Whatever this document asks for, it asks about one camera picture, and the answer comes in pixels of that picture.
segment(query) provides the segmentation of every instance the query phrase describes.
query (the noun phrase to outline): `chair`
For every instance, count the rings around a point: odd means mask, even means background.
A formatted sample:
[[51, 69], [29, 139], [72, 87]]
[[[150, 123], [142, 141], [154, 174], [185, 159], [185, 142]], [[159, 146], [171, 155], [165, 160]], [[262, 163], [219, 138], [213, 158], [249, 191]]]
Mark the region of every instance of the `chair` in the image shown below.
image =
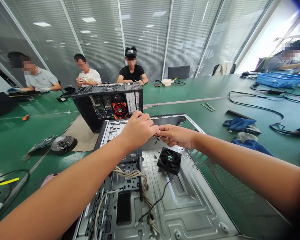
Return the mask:
[[179, 79], [189, 78], [190, 76], [190, 65], [181, 67], [168, 67], [168, 79]]
[[[213, 69], [213, 72], [212, 72], [212, 75], [214, 75], [216, 73], [216, 70], [217, 68], [219, 67], [220, 64], [217, 64], [214, 66], [214, 69]], [[236, 70], [236, 64], [234, 63], [230, 69], [230, 72], [229, 74], [234, 74], [234, 71]]]

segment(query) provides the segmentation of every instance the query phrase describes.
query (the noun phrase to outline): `pink phone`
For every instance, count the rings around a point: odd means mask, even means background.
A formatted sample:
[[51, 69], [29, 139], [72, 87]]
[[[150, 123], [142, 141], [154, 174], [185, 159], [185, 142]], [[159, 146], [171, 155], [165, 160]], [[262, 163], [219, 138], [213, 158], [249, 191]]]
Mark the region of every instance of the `pink phone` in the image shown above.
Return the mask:
[[57, 176], [57, 175], [58, 175], [58, 173], [48, 175], [48, 176], [46, 177], [46, 179], [43, 181], [43, 183], [41, 184], [41, 187], [42, 187], [43, 185], [45, 185], [47, 182], [49, 182], [50, 180], [52, 180], [52, 179], [53, 179], [55, 176]]

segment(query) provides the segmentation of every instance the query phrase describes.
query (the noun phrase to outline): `white t-shirt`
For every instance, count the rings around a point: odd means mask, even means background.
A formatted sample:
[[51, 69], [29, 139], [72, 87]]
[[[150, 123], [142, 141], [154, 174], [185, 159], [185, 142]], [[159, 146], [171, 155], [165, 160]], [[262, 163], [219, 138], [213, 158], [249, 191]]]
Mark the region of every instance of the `white t-shirt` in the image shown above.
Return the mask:
[[97, 82], [98, 84], [101, 83], [100, 74], [96, 70], [91, 68], [87, 74], [84, 74], [83, 72], [79, 73], [78, 77], [82, 78], [86, 82]]

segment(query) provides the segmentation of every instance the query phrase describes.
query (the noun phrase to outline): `yellow tape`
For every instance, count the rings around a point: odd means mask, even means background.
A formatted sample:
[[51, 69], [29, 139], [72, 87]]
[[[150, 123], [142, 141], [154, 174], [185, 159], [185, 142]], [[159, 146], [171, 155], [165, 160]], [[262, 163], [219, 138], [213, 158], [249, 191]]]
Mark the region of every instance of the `yellow tape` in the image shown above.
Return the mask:
[[0, 183], [0, 186], [9, 184], [9, 183], [12, 183], [12, 182], [15, 182], [15, 181], [18, 181], [19, 179], [20, 179], [20, 178], [14, 178], [14, 179], [11, 179], [11, 180], [2, 182], [2, 183]]

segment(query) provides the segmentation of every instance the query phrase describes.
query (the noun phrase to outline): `blue plastic basket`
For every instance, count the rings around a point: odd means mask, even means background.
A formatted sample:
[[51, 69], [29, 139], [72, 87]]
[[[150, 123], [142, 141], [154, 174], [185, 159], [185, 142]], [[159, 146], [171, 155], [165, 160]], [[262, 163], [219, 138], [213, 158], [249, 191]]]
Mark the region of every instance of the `blue plastic basket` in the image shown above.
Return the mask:
[[259, 73], [256, 82], [271, 87], [294, 87], [300, 84], [300, 76], [286, 73]]

